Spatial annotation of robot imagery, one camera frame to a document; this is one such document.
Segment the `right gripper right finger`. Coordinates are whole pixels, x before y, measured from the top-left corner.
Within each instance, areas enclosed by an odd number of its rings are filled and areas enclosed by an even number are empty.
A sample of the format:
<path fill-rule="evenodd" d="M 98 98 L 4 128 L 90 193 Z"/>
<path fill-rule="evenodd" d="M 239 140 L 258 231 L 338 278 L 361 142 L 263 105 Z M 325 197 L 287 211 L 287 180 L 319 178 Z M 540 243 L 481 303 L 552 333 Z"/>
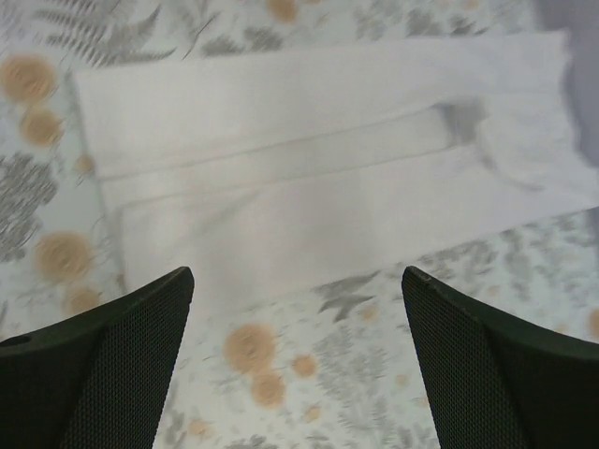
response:
<path fill-rule="evenodd" d="M 416 267 L 402 294 L 445 449 L 598 445 L 598 346 L 468 297 Z"/>

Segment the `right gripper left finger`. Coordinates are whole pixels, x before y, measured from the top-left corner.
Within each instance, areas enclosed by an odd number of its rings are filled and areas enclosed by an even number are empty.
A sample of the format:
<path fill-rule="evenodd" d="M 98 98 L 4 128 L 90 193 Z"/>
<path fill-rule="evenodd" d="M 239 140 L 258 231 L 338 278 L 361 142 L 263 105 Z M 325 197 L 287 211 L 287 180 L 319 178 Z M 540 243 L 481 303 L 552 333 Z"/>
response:
<path fill-rule="evenodd" d="M 2 448 L 152 447 L 193 292 L 191 269 L 177 268 L 2 341 Z"/>

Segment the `white t shirt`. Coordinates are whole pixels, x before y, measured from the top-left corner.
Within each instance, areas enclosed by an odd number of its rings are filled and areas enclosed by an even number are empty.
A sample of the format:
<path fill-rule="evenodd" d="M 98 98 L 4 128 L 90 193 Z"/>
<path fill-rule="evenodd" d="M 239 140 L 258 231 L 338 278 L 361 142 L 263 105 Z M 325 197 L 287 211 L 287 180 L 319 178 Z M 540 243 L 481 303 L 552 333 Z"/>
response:
<path fill-rule="evenodd" d="M 530 32 L 77 72 L 127 288 L 188 267 L 210 316 L 596 207 L 570 60 Z"/>

